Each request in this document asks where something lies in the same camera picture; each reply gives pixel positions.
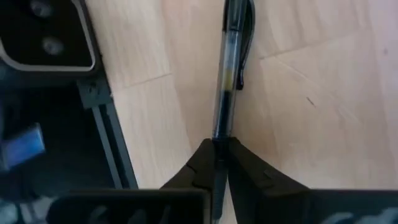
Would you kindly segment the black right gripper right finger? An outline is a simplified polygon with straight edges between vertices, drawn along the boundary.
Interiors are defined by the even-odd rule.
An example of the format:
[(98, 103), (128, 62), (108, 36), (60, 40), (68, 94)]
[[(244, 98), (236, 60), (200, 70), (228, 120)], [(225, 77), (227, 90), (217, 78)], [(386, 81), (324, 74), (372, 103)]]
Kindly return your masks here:
[(238, 224), (305, 224), (310, 189), (229, 140), (228, 180)]

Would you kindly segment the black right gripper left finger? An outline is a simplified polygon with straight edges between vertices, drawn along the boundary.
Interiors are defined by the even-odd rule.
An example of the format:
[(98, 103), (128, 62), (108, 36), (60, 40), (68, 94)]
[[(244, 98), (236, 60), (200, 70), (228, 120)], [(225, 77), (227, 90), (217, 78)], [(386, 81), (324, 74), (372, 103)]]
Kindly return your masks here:
[(212, 190), (215, 182), (215, 147), (204, 139), (187, 163), (162, 189), (198, 188)]

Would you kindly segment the black pen with yellow band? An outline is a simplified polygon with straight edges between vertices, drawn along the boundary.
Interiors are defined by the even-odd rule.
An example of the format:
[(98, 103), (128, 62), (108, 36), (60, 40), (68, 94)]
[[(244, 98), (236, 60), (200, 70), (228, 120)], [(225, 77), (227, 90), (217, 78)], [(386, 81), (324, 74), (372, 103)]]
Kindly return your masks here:
[(226, 189), (226, 156), (231, 137), (236, 92), (244, 86), (256, 23), (254, 0), (225, 0), (212, 143), (215, 146), (215, 187), (212, 195), (212, 224), (223, 214)]

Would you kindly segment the blue rectangular object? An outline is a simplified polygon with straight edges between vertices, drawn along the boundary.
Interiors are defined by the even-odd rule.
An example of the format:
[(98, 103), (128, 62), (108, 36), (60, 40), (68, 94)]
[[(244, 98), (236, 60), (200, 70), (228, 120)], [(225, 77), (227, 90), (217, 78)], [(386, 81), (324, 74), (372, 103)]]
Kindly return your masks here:
[(39, 123), (0, 143), (0, 172), (19, 166), (45, 152), (45, 143)]

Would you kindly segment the black aluminium table frame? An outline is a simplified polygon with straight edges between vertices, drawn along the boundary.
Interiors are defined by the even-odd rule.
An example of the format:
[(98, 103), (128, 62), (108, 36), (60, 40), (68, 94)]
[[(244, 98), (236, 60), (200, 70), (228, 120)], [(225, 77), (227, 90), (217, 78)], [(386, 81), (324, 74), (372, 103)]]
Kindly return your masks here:
[(105, 77), (77, 82), (84, 108), (93, 113), (109, 171), (117, 189), (137, 189), (113, 97)]

